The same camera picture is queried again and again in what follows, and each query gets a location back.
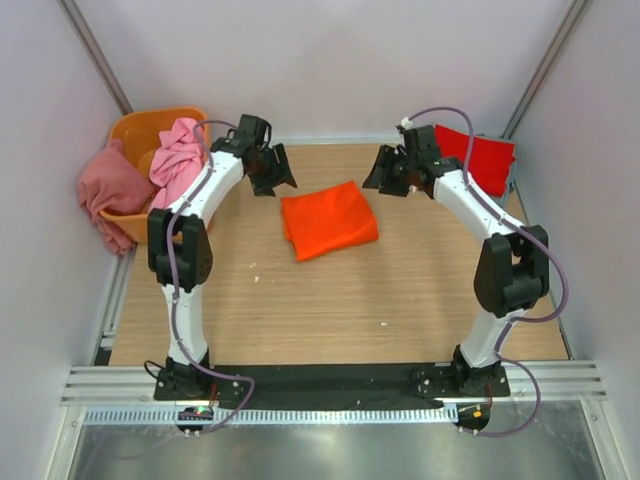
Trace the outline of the orange plastic basket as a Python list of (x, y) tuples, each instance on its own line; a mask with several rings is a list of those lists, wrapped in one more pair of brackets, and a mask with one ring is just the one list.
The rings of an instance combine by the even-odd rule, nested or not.
[[(119, 140), (127, 161), (142, 176), (148, 178), (153, 155), (161, 146), (159, 133), (170, 130), (178, 118), (202, 121), (208, 115), (195, 106), (137, 111), (121, 117), (111, 128), (109, 139)], [(146, 203), (136, 214), (119, 215), (102, 210), (99, 215), (118, 226), (134, 242), (146, 244), (148, 205)]]

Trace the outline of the light pink crumpled shirt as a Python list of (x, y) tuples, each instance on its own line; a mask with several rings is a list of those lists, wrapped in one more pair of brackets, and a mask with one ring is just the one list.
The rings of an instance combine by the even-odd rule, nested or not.
[(149, 180), (158, 191), (149, 209), (166, 209), (185, 193), (203, 168), (204, 149), (194, 134), (197, 121), (177, 118), (169, 130), (160, 131)]

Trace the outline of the left corner aluminium post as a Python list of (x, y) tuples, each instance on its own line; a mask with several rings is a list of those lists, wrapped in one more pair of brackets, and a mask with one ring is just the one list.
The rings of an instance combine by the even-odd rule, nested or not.
[(134, 109), (77, 2), (59, 0), (58, 4), (121, 114), (132, 113)]

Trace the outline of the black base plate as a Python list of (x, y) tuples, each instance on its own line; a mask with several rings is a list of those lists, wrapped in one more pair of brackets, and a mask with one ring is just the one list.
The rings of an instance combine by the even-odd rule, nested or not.
[(506, 398), (505, 369), (460, 386), (447, 363), (220, 365), (231, 378), (215, 379), (192, 368), (160, 367), (154, 398), (214, 403), (234, 410), (410, 410), (435, 409), (446, 398)]

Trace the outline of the corner aluminium post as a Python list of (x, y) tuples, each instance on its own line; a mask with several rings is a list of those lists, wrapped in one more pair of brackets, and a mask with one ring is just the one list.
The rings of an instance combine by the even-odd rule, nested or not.
[(503, 139), (512, 140), (515, 137), (527, 112), (549, 79), (561, 55), (570, 43), (592, 4), (593, 2), (591, 0), (573, 0), (570, 2), (566, 13), (555, 29), (548, 46), (503, 130)]
[(134, 109), (77, 2), (59, 0), (58, 4), (121, 114), (132, 113)]

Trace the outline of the right corner aluminium post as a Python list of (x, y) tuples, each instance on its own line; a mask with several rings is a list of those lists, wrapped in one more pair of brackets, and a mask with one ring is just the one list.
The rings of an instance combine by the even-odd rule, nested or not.
[(512, 140), (515, 137), (527, 112), (549, 79), (561, 55), (570, 43), (592, 4), (593, 2), (591, 0), (573, 0), (570, 2), (566, 13), (555, 29), (548, 46), (503, 130), (503, 139)]

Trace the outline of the orange t-shirt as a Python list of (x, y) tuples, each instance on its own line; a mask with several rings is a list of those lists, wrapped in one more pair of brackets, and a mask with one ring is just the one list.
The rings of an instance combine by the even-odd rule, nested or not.
[(283, 197), (281, 214), (298, 262), (379, 239), (377, 219), (354, 181)]

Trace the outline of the folded grey t-shirt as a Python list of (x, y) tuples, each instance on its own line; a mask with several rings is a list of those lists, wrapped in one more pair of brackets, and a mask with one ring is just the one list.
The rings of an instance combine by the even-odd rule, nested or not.
[(477, 184), (499, 206), (504, 207), (515, 186), (515, 144), (480, 134), (475, 138), (470, 171)]

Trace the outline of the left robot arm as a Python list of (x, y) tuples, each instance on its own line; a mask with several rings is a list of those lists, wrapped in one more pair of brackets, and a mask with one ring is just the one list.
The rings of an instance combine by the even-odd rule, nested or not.
[(199, 400), (216, 383), (203, 329), (203, 285), (214, 266), (208, 225), (227, 194), (248, 178), (257, 196), (295, 186), (285, 147), (272, 144), (271, 124), (244, 114), (237, 126), (204, 148), (204, 166), (169, 206), (147, 217), (147, 259), (165, 296), (170, 346), (160, 366), (157, 400)]

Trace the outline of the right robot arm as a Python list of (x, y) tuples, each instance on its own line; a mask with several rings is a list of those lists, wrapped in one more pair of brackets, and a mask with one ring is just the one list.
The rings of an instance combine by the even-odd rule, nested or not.
[(547, 232), (527, 227), (499, 207), (456, 157), (446, 157), (434, 126), (398, 128), (403, 141), (380, 147), (363, 185), (405, 197), (416, 189), (454, 214), (480, 244), (473, 289), (479, 311), (454, 351), (450, 381), (479, 396), (498, 375), (502, 346), (518, 318), (549, 291)]

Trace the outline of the folded red t-shirt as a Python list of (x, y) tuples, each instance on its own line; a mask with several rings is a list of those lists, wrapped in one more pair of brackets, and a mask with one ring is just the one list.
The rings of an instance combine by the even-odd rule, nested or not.
[[(435, 135), (444, 157), (465, 159), (469, 137), (467, 134), (435, 125)], [(475, 137), (470, 157), (469, 173), (482, 190), (493, 197), (502, 197), (515, 161), (515, 144), (483, 136)]]

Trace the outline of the dusty pink crumpled shirt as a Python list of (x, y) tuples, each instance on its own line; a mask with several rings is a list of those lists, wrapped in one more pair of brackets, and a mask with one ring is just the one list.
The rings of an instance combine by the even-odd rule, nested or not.
[(134, 241), (100, 212), (122, 216), (142, 212), (154, 187), (125, 157), (123, 143), (109, 140), (82, 171), (76, 186), (77, 202), (101, 234), (104, 245), (116, 255), (126, 254)]

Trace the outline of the aluminium rail frame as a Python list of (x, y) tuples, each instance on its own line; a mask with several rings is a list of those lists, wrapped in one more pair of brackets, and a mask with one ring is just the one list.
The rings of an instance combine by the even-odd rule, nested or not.
[[(211, 362), (229, 379), (155, 395), (167, 308), (147, 252), (108, 297), (115, 351), (73, 368), (52, 479), (635, 479), (620, 407), (557, 324), (525, 324), (491, 387), (453, 390), (477, 311), (467, 237), (373, 244), (297, 262), (288, 243), (214, 245), (203, 294)], [(150, 360), (151, 367), (144, 361)]]

